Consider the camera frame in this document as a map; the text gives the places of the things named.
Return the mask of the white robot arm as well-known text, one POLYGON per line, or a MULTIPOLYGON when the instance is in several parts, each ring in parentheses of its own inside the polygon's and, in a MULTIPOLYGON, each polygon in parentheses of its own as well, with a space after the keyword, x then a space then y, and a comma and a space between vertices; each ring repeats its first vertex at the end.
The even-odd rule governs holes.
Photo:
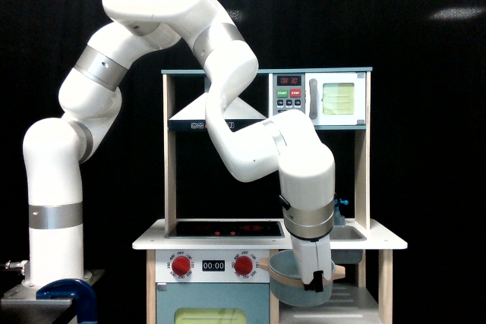
POLYGON ((335 162, 310 118, 291 109, 231 131, 224 111, 254 80, 258 61, 217 0, 102 0, 110 23, 90 38, 65 78, 60 118, 33 124, 23 141, 30 283, 82 278, 80 164, 96 151, 122 103, 119 85, 141 56, 184 40, 210 80, 205 122, 230 174, 242 182, 277 172, 284 223, 301 281, 321 291, 332 276, 335 162))

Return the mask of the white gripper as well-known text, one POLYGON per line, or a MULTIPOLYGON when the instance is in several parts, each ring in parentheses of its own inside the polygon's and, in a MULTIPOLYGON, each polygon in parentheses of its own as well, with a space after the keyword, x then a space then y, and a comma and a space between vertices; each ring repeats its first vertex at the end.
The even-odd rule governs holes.
POLYGON ((291 236, 291 242, 304 289, 323 292, 323 281, 328 282, 333 273, 330 236, 325 235, 317 241, 304 241, 291 236))

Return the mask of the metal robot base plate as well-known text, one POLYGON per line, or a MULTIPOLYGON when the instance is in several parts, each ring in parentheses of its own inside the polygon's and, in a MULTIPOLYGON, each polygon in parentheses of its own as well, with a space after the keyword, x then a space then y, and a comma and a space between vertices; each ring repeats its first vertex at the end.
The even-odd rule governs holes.
POLYGON ((104 271, 86 271, 82 279, 65 278, 37 287, 20 283, 1 297, 2 323, 98 323, 93 286, 104 271))

